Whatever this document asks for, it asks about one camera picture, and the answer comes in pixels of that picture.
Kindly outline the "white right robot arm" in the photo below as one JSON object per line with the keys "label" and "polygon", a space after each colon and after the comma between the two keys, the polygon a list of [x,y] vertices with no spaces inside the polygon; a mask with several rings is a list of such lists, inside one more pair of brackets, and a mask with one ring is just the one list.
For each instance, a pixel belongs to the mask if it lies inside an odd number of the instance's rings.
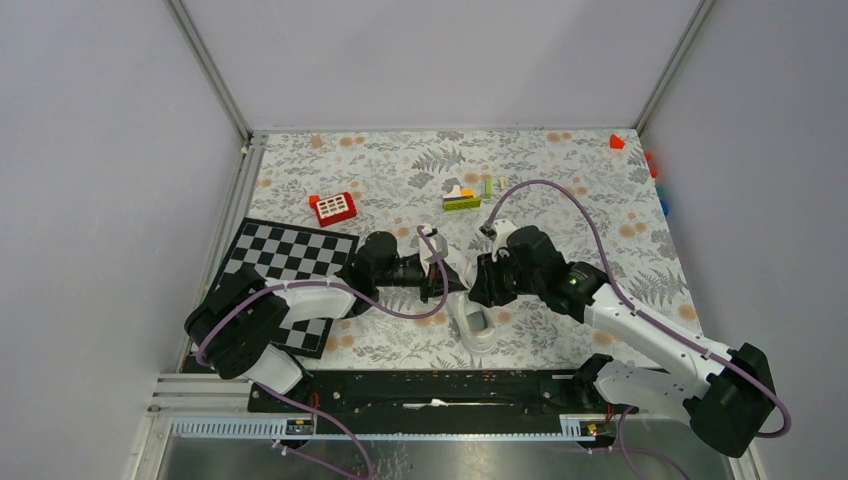
{"label": "white right robot arm", "polygon": [[568,262],[535,226],[508,220],[481,227],[492,250],[477,258],[471,301],[505,306],[537,297],[550,310],[610,333],[659,365],[628,367],[595,354],[579,369],[575,402],[597,412],[608,403],[633,406],[688,425],[706,445],[739,458],[776,407],[766,354],[745,343],[731,348],[696,335],[625,293],[601,269]]}

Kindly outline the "white sneaker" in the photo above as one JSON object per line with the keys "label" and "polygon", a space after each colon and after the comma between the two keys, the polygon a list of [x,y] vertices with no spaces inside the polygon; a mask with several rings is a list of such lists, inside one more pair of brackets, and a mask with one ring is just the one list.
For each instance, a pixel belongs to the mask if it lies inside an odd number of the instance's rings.
{"label": "white sneaker", "polygon": [[[494,348],[497,337],[492,311],[472,302],[469,293],[476,266],[468,256],[453,249],[435,229],[425,229],[425,237],[435,248],[438,258],[450,265],[461,279],[461,291],[444,294],[448,311],[460,333],[465,349],[473,355],[484,355]],[[419,263],[426,275],[431,263],[437,262],[424,240],[419,240]]]}

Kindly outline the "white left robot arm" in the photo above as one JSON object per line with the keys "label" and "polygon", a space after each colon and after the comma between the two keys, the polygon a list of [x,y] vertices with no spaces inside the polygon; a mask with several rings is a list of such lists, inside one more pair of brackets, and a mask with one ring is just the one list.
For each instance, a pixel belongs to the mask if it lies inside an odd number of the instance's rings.
{"label": "white left robot arm", "polygon": [[466,259],[435,228],[418,229],[419,249],[402,257],[389,232],[370,234],[344,267],[329,277],[271,281],[244,266],[188,316],[184,329],[197,345],[196,360],[224,379],[246,378],[271,392],[288,411],[309,401],[305,370],[273,345],[283,326],[313,319],[353,318],[378,308],[382,287],[416,288],[422,301],[443,308],[465,290]]}

